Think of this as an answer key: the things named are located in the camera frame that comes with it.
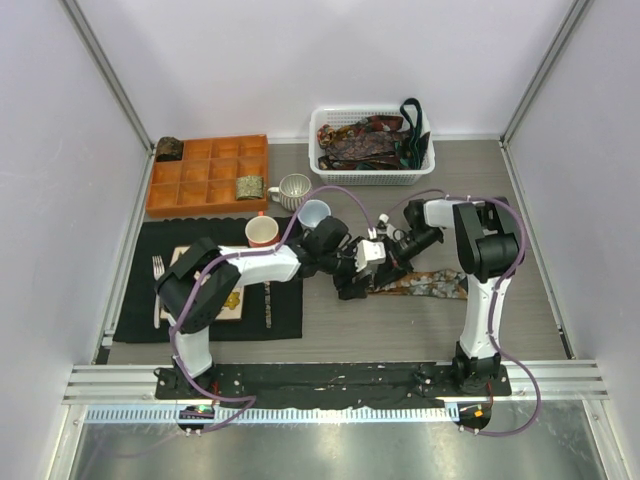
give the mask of wooden board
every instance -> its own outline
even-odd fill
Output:
[[[266,210],[268,158],[266,135],[185,140],[182,160],[154,164],[147,213],[166,218]],[[247,175],[264,179],[262,198],[236,200],[236,179]]]

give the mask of black cloth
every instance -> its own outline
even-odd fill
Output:
[[[276,218],[283,234],[289,218]],[[153,326],[155,292],[151,257],[162,256],[171,263],[175,247],[191,245],[210,237],[218,245],[248,245],[244,234],[246,219],[174,219],[142,225],[136,244],[120,320],[113,337],[116,342],[160,343],[169,341],[169,323]],[[296,223],[292,237],[301,233]],[[302,337],[302,280],[271,282],[271,328],[265,321],[264,284],[245,287],[242,320],[213,322],[211,340],[279,340]]]

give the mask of gray table surface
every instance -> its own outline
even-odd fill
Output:
[[[307,145],[270,145],[269,175],[277,185],[289,173],[311,173]],[[414,192],[442,188],[451,194],[505,196],[517,205],[498,142],[435,142],[436,169],[412,187],[349,187],[372,216]],[[333,215],[354,234],[366,232],[366,222],[352,200],[340,193],[321,193]],[[268,214],[286,215],[271,203]],[[251,217],[252,214],[230,215]],[[392,216],[405,226],[401,209]],[[413,262],[416,271],[461,270],[453,232]],[[338,300],[331,278],[318,274],[305,280],[303,338],[268,342],[212,342],[217,362],[350,362],[447,360],[464,326],[466,302],[427,297],[370,296]],[[566,358],[535,258],[528,252],[507,293],[502,318],[503,347],[524,360]],[[167,364],[168,344],[114,343],[110,364]]]

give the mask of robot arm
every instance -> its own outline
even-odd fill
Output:
[[[242,250],[218,247],[210,239],[195,242],[156,283],[156,292],[173,318],[182,312],[197,272],[220,255],[238,252],[238,257],[228,258],[211,271],[176,334],[175,346],[187,374],[204,377],[211,369],[209,326],[235,287],[307,278],[322,271],[333,276],[341,299],[364,298],[370,287],[382,287],[413,271],[410,260],[442,242],[442,229],[453,228],[460,265],[469,282],[465,327],[453,359],[455,379],[464,392],[485,389],[499,373],[501,359],[491,337],[498,337],[510,279],[500,284],[490,316],[491,297],[500,276],[518,255],[517,225],[492,204],[448,199],[411,201],[404,216],[410,230],[400,237],[388,217],[380,217],[377,232],[381,241],[352,239],[344,223],[327,217],[315,230],[277,251],[273,247],[251,249],[254,253],[271,251],[262,256],[240,256]]]
[[[263,247],[247,251],[219,247],[207,238],[196,241],[156,283],[156,293],[171,313],[172,326],[182,312],[199,272],[216,257],[236,253],[237,256],[227,258],[211,271],[175,335],[175,347],[187,374],[197,378],[213,366],[209,326],[234,288],[269,281],[286,282],[296,275],[307,278],[318,271],[333,275],[339,292],[351,287],[354,279],[370,284],[372,272],[368,267],[384,260],[384,248],[377,242],[362,238],[351,240],[350,237],[342,246],[347,237],[347,226],[336,218],[327,217],[313,231],[278,250]]]
[[[518,255],[517,225],[504,210],[483,202],[414,200],[404,215],[410,230],[397,241],[388,217],[380,218],[378,229],[387,233],[388,260],[378,270],[376,284],[382,286],[412,271],[409,260],[436,241],[442,242],[441,229],[454,229],[460,265],[468,276],[467,313],[456,344],[454,371],[463,390],[484,389],[500,368],[500,354],[491,336],[498,339],[502,305],[511,279],[500,283],[490,315],[491,297],[499,278]]]

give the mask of cable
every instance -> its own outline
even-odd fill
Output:
[[[442,195],[442,197],[445,197],[447,195],[447,192],[445,192],[444,190],[442,190],[440,188],[429,188],[427,190],[423,190],[423,191],[418,192],[418,193],[412,193],[408,197],[403,198],[402,200],[400,200],[398,203],[396,203],[389,210],[387,210],[387,215],[391,215],[391,212],[393,212],[396,208],[398,208],[400,205],[408,202],[409,200],[412,200],[412,199],[414,199],[416,197],[420,197],[422,195],[426,195],[427,193],[439,193],[439,194]]]
[[[224,428],[229,423],[231,423],[233,420],[235,420],[240,415],[242,415],[246,410],[251,408],[253,406],[253,404],[255,403],[255,401],[256,401],[256,397],[253,396],[253,395],[246,396],[246,397],[230,398],[230,397],[222,397],[222,396],[219,396],[219,395],[215,395],[213,393],[210,393],[210,392],[204,390],[203,388],[200,387],[200,385],[198,385],[193,380],[193,378],[191,378],[191,376],[187,372],[187,369],[186,369],[184,363],[182,362],[182,359],[180,358],[180,355],[179,355],[178,349],[177,349],[177,345],[176,345],[176,340],[175,340],[176,334],[180,331],[180,328],[182,328],[182,325],[184,324],[184,322],[185,322],[185,320],[187,318],[187,315],[189,314],[189,311],[191,310],[191,307],[193,306],[193,302],[195,301],[195,298],[196,298],[196,296],[198,294],[198,291],[200,290],[200,287],[202,286],[202,282],[207,277],[207,274],[209,272],[211,272],[211,270],[213,270],[219,263],[223,262],[224,260],[227,260],[227,259],[230,259],[230,258],[237,258],[237,257],[257,257],[257,256],[262,256],[262,255],[270,255],[271,253],[274,253],[274,252],[277,252],[278,250],[280,250],[285,245],[285,242],[288,240],[289,235],[291,234],[291,231],[293,229],[293,226],[295,225],[295,221],[298,218],[298,214],[299,214],[300,210],[302,209],[302,207],[305,205],[305,203],[307,203],[307,201],[309,201],[311,198],[315,197],[317,194],[319,194],[320,192],[323,192],[325,190],[337,190],[337,191],[345,193],[346,195],[351,197],[356,202],[356,204],[360,207],[360,210],[362,210],[362,213],[364,214],[364,216],[365,216],[365,218],[367,220],[367,224],[369,226],[369,229],[373,229],[374,228],[374,224],[371,221],[371,218],[369,217],[369,214],[368,214],[366,208],[364,207],[362,202],[353,193],[351,193],[349,190],[347,190],[345,188],[342,188],[342,187],[335,186],[335,185],[326,185],[324,187],[317,188],[317,189],[313,190],[312,192],[310,192],[305,197],[304,201],[300,204],[300,206],[296,209],[296,211],[294,212],[293,216],[291,217],[291,220],[289,221],[289,224],[287,225],[287,228],[285,229],[284,234],[282,235],[282,239],[274,247],[273,250],[252,251],[251,249],[247,249],[247,250],[243,250],[241,252],[234,252],[233,254],[221,255],[221,256],[215,258],[213,261],[211,261],[206,267],[204,267],[202,272],[200,272],[200,276],[196,280],[196,283],[194,284],[193,288],[191,289],[191,293],[189,294],[189,297],[187,298],[187,301],[185,302],[184,307],[182,308],[182,312],[180,312],[180,315],[178,316],[178,319],[176,320],[175,325],[169,329],[169,340],[170,340],[170,343],[171,343],[171,348],[172,348],[173,353],[174,353],[174,359],[176,361],[176,365],[178,365],[178,367],[180,368],[180,370],[184,374],[184,376],[187,379],[187,381],[189,382],[189,384],[198,393],[200,393],[201,395],[203,395],[203,396],[205,396],[207,398],[211,398],[211,399],[217,400],[219,402],[225,402],[225,403],[247,402],[246,405],[244,405],[234,415],[232,415],[231,417],[227,418],[223,422],[216,423],[214,425],[211,425],[211,426],[203,429],[202,433],[212,432],[214,430],[219,430],[221,428]]]
[[[540,386],[538,385],[536,378],[533,376],[533,373],[531,373],[531,370],[529,370],[529,368],[520,360],[518,360],[514,356],[505,352],[498,344],[498,341],[494,336],[493,317],[496,311],[496,305],[498,303],[498,290],[500,288],[500,285],[502,284],[503,281],[505,281],[507,278],[513,275],[516,268],[518,268],[518,266],[522,263],[522,260],[524,259],[524,253],[527,248],[527,230],[524,226],[524,222],[522,221],[522,218],[520,218],[520,215],[518,215],[518,212],[516,212],[510,205],[506,204],[501,200],[498,200],[497,198],[449,197],[449,196],[445,196],[445,198],[450,198],[452,200],[462,200],[467,202],[480,201],[480,202],[492,203],[494,205],[497,205],[501,207],[503,210],[505,210],[514,219],[514,221],[518,225],[518,230],[520,231],[520,248],[518,249],[518,255],[516,256],[516,259],[513,261],[511,266],[507,269],[507,271],[504,272],[496,282],[496,286],[493,290],[493,295],[491,296],[491,303],[489,304],[489,340],[491,341],[491,345],[493,346],[493,348],[495,348],[496,352],[498,352],[503,358],[506,358],[507,360],[510,360],[516,365],[518,365],[531,379],[531,383],[533,383],[533,389],[535,390],[535,393],[536,393],[536,407],[535,407],[535,410],[533,411],[533,414],[529,418],[529,420],[527,420],[524,423],[524,425],[514,430],[509,430],[506,432],[486,432],[484,430],[480,430],[476,432],[475,430],[469,427],[465,427],[465,430],[470,433],[474,433],[474,434],[477,433],[478,435],[483,435],[486,437],[501,438],[501,437],[509,437],[511,435],[517,435],[518,433],[524,432],[527,428],[533,425],[533,423],[537,420],[538,416],[540,415],[540,410],[542,408],[542,394],[540,393]]]
[[[182,371],[184,377],[187,379],[187,381],[189,382],[189,384],[193,388],[195,388],[201,395],[203,395],[203,396],[205,396],[207,398],[210,398],[212,400],[217,400],[219,402],[225,402],[225,403],[246,402],[246,404],[240,410],[238,410],[236,413],[234,413],[232,416],[230,416],[229,418],[227,418],[226,420],[224,420],[222,422],[215,423],[213,425],[210,425],[209,427],[203,428],[201,433],[213,432],[213,431],[220,430],[220,429],[228,426],[236,418],[238,418],[240,415],[242,415],[244,412],[246,412],[249,408],[251,408],[256,402],[255,395],[248,395],[248,396],[245,396],[245,397],[223,397],[223,396],[215,395],[213,393],[210,393],[210,392],[204,390],[203,388],[200,387],[200,385],[198,385],[193,380],[193,378],[191,378],[191,375],[189,375],[189,373],[187,372],[187,369],[186,369],[186,367],[184,365],[184,362],[182,361],[182,359],[180,358],[180,355],[178,354],[178,349],[177,349],[177,346],[176,346],[175,337],[176,337],[176,334],[180,331],[180,328],[182,327],[182,324],[185,322],[185,319],[186,319],[186,317],[187,317],[187,315],[189,313],[189,310],[191,310],[191,307],[193,306],[193,302],[195,301],[195,298],[196,298],[196,296],[198,294],[198,291],[200,290],[200,287],[202,286],[202,282],[206,278],[207,274],[211,270],[213,270],[213,268],[216,265],[218,265],[219,263],[221,263],[224,260],[227,260],[229,258],[237,258],[238,256],[240,256],[240,257],[258,257],[258,256],[262,256],[262,255],[270,255],[272,252],[277,252],[278,250],[280,250],[285,245],[285,242],[289,238],[289,235],[291,235],[291,230],[293,230],[293,226],[295,225],[295,221],[298,218],[298,214],[300,213],[300,210],[302,209],[304,204],[307,203],[311,198],[315,197],[318,193],[326,191],[326,190],[337,190],[337,191],[340,191],[340,192],[348,195],[349,197],[351,197],[351,199],[353,199],[353,201],[356,202],[356,204],[358,205],[358,207],[360,207],[360,210],[364,214],[364,216],[365,216],[365,218],[367,220],[367,224],[369,226],[369,229],[373,229],[374,228],[374,224],[371,221],[371,218],[369,217],[369,213],[367,212],[367,209],[365,208],[363,203],[360,201],[360,199],[358,199],[358,197],[356,197],[349,190],[347,190],[346,188],[339,187],[337,185],[325,185],[324,187],[317,188],[317,189],[313,190],[312,192],[310,192],[305,197],[305,199],[300,204],[300,206],[296,209],[296,211],[294,212],[293,216],[291,217],[291,220],[289,221],[289,224],[287,225],[287,228],[285,229],[284,234],[282,235],[282,239],[274,247],[273,250],[265,250],[265,251],[256,252],[256,251],[252,251],[251,249],[247,249],[247,250],[243,250],[242,252],[239,252],[239,253],[221,255],[221,256],[215,258],[214,260],[212,260],[206,267],[204,267],[202,272],[200,272],[200,276],[196,280],[196,283],[194,284],[193,288],[191,289],[191,293],[189,294],[189,297],[187,298],[187,301],[184,304],[184,307],[182,308],[182,311],[180,312],[178,320],[176,321],[175,325],[169,329],[169,341],[171,343],[171,349],[173,350],[173,354],[174,354],[174,359],[176,361],[176,365],[178,365],[178,367]],[[182,432],[178,432],[178,433],[169,435],[169,436],[163,438],[162,440],[156,442],[155,444],[151,445],[150,447],[142,450],[141,452],[123,453],[123,454],[113,453],[113,452],[110,452],[110,453],[111,453],[111,456],[114,457],[114,458],[122,458],[122,459],[139,458],[139,457],[142,457],[142,456],[152,452],[153,450],[155,450],[159,446],[167,443],[169,440],[173,440],[174,438],[179,437],[179,436],[183,436]],[[98,451],[104,449],[103,446],[102,446],[103,442],[104,442],[104,439],[102,439],[98,443],[98,445],[96,446],[94,452],[92,452],[92,455],[89,458],[89,461],[87,462],[87,465],[85,466],[84,472],[82,473],[82,475],[80,477],[82,480],[87,478],[89,470],[90,470],[93,462],[95,461],[95,459],[97,457]]]
[[[491,382],[487,382],[487,393],[489,394],[489,404],[486,405],[486,410],[491,410],[493,408],[493,390],[491,388]],[[463,407],[459,410],[460,413],[462,412],[466,412],[467,410],[470,410],[472,408],[479,408],[482,407],[482,405],[469,405],[468,407]]]

